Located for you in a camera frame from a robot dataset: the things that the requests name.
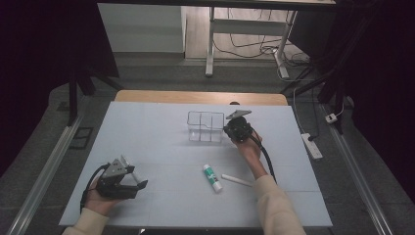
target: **adapter plug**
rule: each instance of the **adapter plug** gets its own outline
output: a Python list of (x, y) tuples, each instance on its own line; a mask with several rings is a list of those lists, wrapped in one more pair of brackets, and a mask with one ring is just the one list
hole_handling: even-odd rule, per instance
[(326, 116), (326, 120), (329, 123), (333, 123), (337, 120), (337, 117), (335, 116), (335, 114), (330, 114), (330, 115)]

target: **clear plastic container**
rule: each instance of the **clear plastic container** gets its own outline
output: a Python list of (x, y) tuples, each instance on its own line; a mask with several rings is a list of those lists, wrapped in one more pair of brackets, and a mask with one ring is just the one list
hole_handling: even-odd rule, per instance
[(191, 111), (187, 116), (189, 140), (222, 142), (225, 114)]

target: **power strip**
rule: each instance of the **power strip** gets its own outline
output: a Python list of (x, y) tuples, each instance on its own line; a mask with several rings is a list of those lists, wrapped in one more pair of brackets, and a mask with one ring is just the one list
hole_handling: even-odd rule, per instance
[(302, 140), (304, 141), (305, 147), (307, 147), (308, 153), (310, 153), (311, 157), (315, 160), (322, 159), (323, 156), (320, 153), (320, 150), (318, 150), (317, 145), (315, 145), (314, 141), (309, 141), (308, 137), (310, 137), (310, 134), (304, 133), (301, 135)]

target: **desk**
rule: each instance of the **desk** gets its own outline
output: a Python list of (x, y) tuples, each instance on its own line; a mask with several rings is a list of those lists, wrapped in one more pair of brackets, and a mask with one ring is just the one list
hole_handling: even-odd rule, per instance
[[(271, 99), (261, 99), (266, 96), (276, 98), (273, 104), (279, 106), (272, 105)], [(194, 104), (211, 100), (215, 105)], [(227, 105), (229, 101), (243, 103), (248, 100), (260, 106), (241, 105), (238, 109), (253, 111), (247, 119), (262, 135), (278, 183), (293, 201), (301, 223), (304, 226), (331, 226), (292, 109), (286, 106), (282, 95), (171, 91), (118, 93), (115, 102), (110, 104), (60, 224), (72, 225), (77, 221), (81, 191), (92, 172), (99, 165), (124, 155), (136, 166), (139, 176), (148, 178), (149, 183), (138, 192), (136, 199), (114, 208), (109, 225), (260, 227), (252, 188), (219, 179), (224, 189), (215, 194), (202, 171), (204, 164), (210, 164), (217, 175), (225, 173), (254, 181), (236, 147), (226, 137), (221, 143), (189, 141), (186, 123), (190, 111), (227, 115), (236, 108)], [(123, 183), (132, 182), (132, 177), (128, 176)]]

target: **glue stick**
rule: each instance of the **glue stick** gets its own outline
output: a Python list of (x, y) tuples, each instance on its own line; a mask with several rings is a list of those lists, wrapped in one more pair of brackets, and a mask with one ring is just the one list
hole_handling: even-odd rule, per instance
[(220, 182), (219, 180), (217, 180), (216, 175), (214, 175), (214, 172), (211, 169), (210, 165), (204, 165), (204, 173), (207, 176), (207, 179), (210, 182), (211, 186), (213, 187), (214, 192), (219, 193), (222, 190), (222, 185), (220, 185)]

